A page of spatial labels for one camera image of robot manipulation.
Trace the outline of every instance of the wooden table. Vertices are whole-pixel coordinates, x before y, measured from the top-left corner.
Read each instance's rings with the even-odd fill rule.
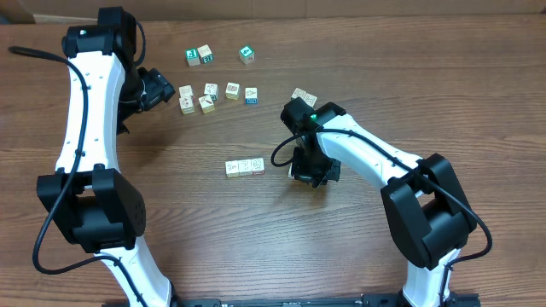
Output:
[[[182,115],[178,95],[133,116],[118,137],[120,169],[142,193],[146,239],[184,298],[320,298],[394,293],[406,261],[380,195],[345,167],[312,189],[268,161],[290,136],[279,115],[294,88],[334,101],[392,145],[453,164],[495,246],[456,266],[451,289],[485,306],[546,304],[546,19],[540,15],[145,23],[144,66],[176,87],[258,87],[259,104],[226,101]],[[67,68],[6,52],[12,44],[61,54],[67,26],[0,27],[0,305],[98,306],[123,299],[102,264],[39,274],[32,245],[45,217],[36,178],[61,151]],[[211,64],[184,51],[208,43]],[[249,43],[257,60],[243,65]],[[279,160],[292,152],[286,148]],[[261,177],[226,178],[224,161],[264,157]],[[485,244],[480,231],[462,253]],[[88,257],[55,226],[41,260]]]

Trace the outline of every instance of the wooden surface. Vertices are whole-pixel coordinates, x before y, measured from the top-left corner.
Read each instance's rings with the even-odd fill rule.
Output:
[[[120,169],[142,193],[146,239],[184,298],[320,298],[393,293],[406,261],[392,243],[380,195],[345,167],[317,190],[272,168],[290,136],[279,119],[295,87],[334,101],[405,151],[447,157],[495,246],[459,264],[451,289],[484,306],[544,306],[546,265],[546,19],[542,16],[194,21],[144,24],[147,68],[175,86],[220,85],[207,115],[182,115],[177,96],[127,120]],[[123,293],[102,264],[39,274],[32,245],[45,210],[36,178],[61,150],[67,68],[6,52],[61,54],[66,26],[0,27],[0,305],[98,306]],[[209,65],[187,48],[208,43]],[[257,60],[240,63],[249,43]],[[226,101],[227,82],[258,87],[259,104]],[[280,152],[287,159],[291,148]],[[226,178],[224,161],[264,157],[261,177]],[[463,253],[485,244],[479,231]],[[55,226],[43,264],[87,257]]]

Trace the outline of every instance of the white cube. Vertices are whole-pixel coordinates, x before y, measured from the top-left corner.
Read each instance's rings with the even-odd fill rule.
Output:
[[[250,159],[239,160],[239,176],[246,176],[253,174],[253,165]]]
[[[225,163],[225,175],[227,177],[238,177],[239,176],[239,162],[238,161],[227,161]]]
[[[304,97],[304,101],[309,105],[309,107],[314,107],[315,102],[317,102],[317,97],[307,93]]]
[[[264,175],[265,165],[264,158],[252,159],[253,175]]]
[[[180,97],[191,97],[191,101],[195,101],[194,91],[191,89],[191,85],[185,85],[178,88],[178,93]]]
[[[306,91],[296,88],[296,90],[293,92],[291,98],[295,99],[297,97],[300,97],[301,99],[304,99],[305,95],[307,95]]]
[[[203,113],[209,113],[214,110],[214,102],[212,102],[212,98],[209,95],[199,98],[199,104],[201,104]]]
[[[182,113],[188,114],[195,111],[194,109],[194,102],[191,101],[190,96],[181,97],[178,99],[180,101],[180,108],[182,109]]]
[[[199,53],[199,57],[201,58],[201,62],[203,62],[203,64],[212,62],[212,60],[214,60],[214,56],[212,56],[212,51],[208,47],[208,45],[200,46],[197,49],[197,52]]]
[[[240,88],[239,84],[234,84],[229,82],[228,86],[226,86],[225,88],[226,98],[235,99],[235,100],[239,99],[239,88]]]
[[[257,104],[258,103],[258,89],[257,88],[246,88],[245,89],[245,103],[246,104]]]
[[[254,50],[250,48],[249,45],[246,45],[241,50],[239,50],[239,58],[243,63],[250,64],[254,61],[256,55],[254,54]]]
[[[199,61],[199,54],[197,53],[196,48],[186,50],[186,61],[188,61],[188,65],[190,66],[201,64],[201,62]]]
[[[205,95],[209,95],[216,101],[218,99],[218,84],[205,84]]]

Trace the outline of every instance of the dice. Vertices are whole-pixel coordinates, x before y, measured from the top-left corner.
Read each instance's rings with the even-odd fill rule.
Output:
[[[250,159],[239,160],[239,176],[246,176],[253,174],[253,164]]]
[[[212,102],[212,98],[209,95],[199,98],[199,104],[201,104],[201,109],[203,109],[203,113],[209,113],[214,110],[214,103]]]
[[[309,93],[305,94],[305,97],[303,97],[305,103],[307,103],[309,105],[309,107],[314,107],[315,106],[315,102],[317,102],[317,97],[316,96],[313,96]]]
[[[212,60],[214,60],[214,56],[212,56],[212,51],[208,47],[208,45],[200,46],[197,49],[197,53],[199,53],[199,57],[201,58],[201,62],[203,64],[212,62]]]
[[[227,161],[225,163],[225,175],[227,177],[238,177],[239,161]]]
[[[246,104],[257,104],[258,103],[258,89],[257,88],[246,88],[245,89],[245,103]]]
[[[178,88],[178,93],[180,93],[180,97],[190,97],[191,102],[195,102],[195,96],[194,91],[191,89],[191,85],[181,86]]]
[[[205,84],[205,95],[209,95],[216,101],[218,99],[218,84]]]
[[[191,100],[191,97],[189,96],[180,97],[179,101],[180,101],[180,108],[182,109],[183,114],[188,114],[195,111],[194,102]]]
[[[305,95],[307,95],[307,92],[302,90],[302,89],[298,89],[296,88],[296,90],[293,92],[291,98],[292,99],[295,99],[297,97],[300,97],[301,99],[304,99],[305,98]]]
[[[252,159],[251,164],[253,168],[253,175],[265,174],[264,158]]]
[[[249,45],[246,45],[241,50],[239,50],[239,58],[243,63],[250,64],[254,61],[256,55],[254,54],[254,50],[250,48]]]
[[[228,86],[226,86],[225,88],[226,98],[235,99],[235,100],[239,99],[239,88],[240,88],[239,84],[234,84],[229,82]]]
[[[186,61],[188,61],[188,65],[190,66],[201,64],[196,48],[186,50]]]

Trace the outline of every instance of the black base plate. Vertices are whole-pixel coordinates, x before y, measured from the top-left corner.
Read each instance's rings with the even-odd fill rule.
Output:
[[[219,299],[185,299],[173,302],[171,307],[405,307],[400,293],[366,294],[355,298],[314,298],[314,299],[266,299],[220,302]],[[481,307],[478,294],[457,295],[451,293],[446,307]],[[104,304],[102,307],[129,307],[129,304]]]

